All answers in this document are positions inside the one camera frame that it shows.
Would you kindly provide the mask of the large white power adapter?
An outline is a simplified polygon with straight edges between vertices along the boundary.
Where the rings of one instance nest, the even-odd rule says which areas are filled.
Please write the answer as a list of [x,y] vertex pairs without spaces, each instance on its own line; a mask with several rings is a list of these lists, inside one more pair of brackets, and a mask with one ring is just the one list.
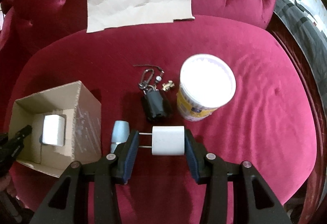
[[45,145],[64,146],[65,118],[61,115],[46,115],[43,121],[41,143]]

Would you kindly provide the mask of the cardboard box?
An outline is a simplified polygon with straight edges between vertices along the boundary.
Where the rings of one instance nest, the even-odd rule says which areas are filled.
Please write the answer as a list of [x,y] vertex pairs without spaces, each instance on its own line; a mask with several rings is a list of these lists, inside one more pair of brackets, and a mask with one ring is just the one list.
[[9,138],[30,125],[17,162],[59,177],[74,161],[101,158],[101,103],[81,81],[34,93],[13,103]]

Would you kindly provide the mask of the small white plug charger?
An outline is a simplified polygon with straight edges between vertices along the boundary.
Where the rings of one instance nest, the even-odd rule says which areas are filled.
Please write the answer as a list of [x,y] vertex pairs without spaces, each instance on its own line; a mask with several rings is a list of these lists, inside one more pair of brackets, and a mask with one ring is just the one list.
[[151,149],[155,156],[182,156],[185,154],[184,126],[153,126],[151,133],[139,132],[139,135],[150,136],[151,146],[139,148]]

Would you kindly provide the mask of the red velvet tufted sofa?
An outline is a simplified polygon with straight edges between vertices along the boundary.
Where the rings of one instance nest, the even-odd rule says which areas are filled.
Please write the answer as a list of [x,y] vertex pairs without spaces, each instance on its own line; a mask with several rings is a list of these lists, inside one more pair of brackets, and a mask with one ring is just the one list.
[[301,223],[317,210],[325,179],[326,121],[304,56],[273,15],[276,0],[192,0],[195,19],[87,33],[86,0],[2,0],[1,131],[16,99],[81,81],[101,102],[102,149],[114,121],[148,131],[137,83],[141,64],[178,81],[184,60],[209,53],[237,83],[231,102],[200,122],[174,113],[224,160],[253,162],[281,203],[307,185]]

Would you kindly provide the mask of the cotton swab tub white lid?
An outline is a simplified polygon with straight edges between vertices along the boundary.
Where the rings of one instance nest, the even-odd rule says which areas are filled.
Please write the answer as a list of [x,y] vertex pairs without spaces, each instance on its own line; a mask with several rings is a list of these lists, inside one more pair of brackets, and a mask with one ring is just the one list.
[[197,122],[226,105],[236,92],[236,78],[222,59],[211,54],[195,54],[180,70],[177,109],[188,121]]

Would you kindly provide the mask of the black car key fob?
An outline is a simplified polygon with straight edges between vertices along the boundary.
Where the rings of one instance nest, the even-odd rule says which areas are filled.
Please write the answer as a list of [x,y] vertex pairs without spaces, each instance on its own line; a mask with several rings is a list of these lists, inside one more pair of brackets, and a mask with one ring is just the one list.
[[147,120],[154,125],[164,123],[171,115],[172,109],[164,91],[148,89],[141,98]]

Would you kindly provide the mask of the metal carabiner keyring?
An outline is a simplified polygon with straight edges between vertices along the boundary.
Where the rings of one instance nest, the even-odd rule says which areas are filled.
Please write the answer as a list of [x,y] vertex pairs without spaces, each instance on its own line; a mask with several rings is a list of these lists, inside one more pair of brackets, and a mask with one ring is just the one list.
[[134,64],[134,67],[144,68],[141,79],[138,82],[138,88],[144,94],[149,93],[167,93],[175,88],[175,83],[172,80],[163,82],[165,71],[158,65],[152,64]]

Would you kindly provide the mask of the grey patterned blanket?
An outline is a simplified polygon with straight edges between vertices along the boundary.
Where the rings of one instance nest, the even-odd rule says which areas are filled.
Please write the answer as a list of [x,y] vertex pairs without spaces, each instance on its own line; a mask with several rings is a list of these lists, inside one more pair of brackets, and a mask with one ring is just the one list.
[[326,103],[326,35],[289,0],[276,0],[274,12],[299,44],[310,65],[321,99]]

